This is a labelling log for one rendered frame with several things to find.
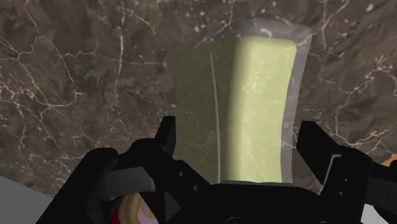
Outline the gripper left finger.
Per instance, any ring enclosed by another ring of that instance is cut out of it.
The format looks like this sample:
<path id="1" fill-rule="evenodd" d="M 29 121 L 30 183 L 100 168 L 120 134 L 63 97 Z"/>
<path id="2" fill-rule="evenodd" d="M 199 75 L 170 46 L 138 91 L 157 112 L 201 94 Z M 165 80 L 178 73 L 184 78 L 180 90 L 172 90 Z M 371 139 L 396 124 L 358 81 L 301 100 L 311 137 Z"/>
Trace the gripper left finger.
<path id="1" fill-rule="evenodd" d="M 210 187 L 186 162 L 173 158 L 176 118 L 165 116 L 153 138 L 138 139 L 119 154 L 90 150 L 36 224 L 110 224 L 121 201 L 138 193 L 159 224 Z"/>

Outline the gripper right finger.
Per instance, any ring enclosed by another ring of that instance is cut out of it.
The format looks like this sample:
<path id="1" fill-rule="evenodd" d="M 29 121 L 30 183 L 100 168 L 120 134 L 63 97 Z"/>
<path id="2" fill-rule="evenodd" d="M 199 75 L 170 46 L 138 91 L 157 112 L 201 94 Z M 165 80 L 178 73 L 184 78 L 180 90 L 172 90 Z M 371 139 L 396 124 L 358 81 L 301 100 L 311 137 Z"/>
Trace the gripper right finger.
<path id="1" fill-rule="evenodd" d="M 317 180 L 316 224 L 363 224 L 371 205 L 387 224 L 397 224 L 397 161 L 378 164 L 356 148 L 339 145 L 316 122 L 300 125 L 296 149 Z"/>

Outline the orange object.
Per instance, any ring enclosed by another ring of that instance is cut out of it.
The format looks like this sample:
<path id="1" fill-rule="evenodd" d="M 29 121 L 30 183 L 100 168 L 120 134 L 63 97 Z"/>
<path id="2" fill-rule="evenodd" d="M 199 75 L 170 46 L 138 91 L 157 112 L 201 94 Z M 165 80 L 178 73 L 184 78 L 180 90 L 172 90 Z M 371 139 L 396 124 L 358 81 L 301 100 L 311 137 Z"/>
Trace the orange object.
<path id="1" fill-rule="evenodd" d="M 386 159 L 383 163 L 381 163 L 381 165 L 383 167 L 390 167 L 390 165 L 397 160 L 397 154 L 392 155 L 391 157 L 389 157 L 388 159 Z"/>

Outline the red and blond toy figure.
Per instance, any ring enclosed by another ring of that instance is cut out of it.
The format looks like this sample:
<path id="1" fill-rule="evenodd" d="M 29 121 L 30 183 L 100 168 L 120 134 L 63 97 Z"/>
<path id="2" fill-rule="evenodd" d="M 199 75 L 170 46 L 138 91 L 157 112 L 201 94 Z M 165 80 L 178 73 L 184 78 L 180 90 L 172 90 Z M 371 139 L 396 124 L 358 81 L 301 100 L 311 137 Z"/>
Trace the red and blond toy figure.
<path id="1" fill-rule="evenodd" d="M 159 224 L 139 193 L 122 197 L 109 224 Z"/>

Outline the clear glass of green drink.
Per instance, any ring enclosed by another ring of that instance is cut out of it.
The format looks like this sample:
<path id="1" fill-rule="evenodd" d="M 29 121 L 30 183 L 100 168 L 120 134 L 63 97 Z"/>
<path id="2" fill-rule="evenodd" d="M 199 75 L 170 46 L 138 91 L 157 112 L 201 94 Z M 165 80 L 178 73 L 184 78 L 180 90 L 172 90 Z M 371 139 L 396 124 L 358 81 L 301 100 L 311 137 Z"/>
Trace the clear glass of green drink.
<path id="1" fill-rule="evenodd" d="M 254 18 L 169 57 L 174 156 L 208 182 L 291 185 L 293 131 L 312 31 Z"/>

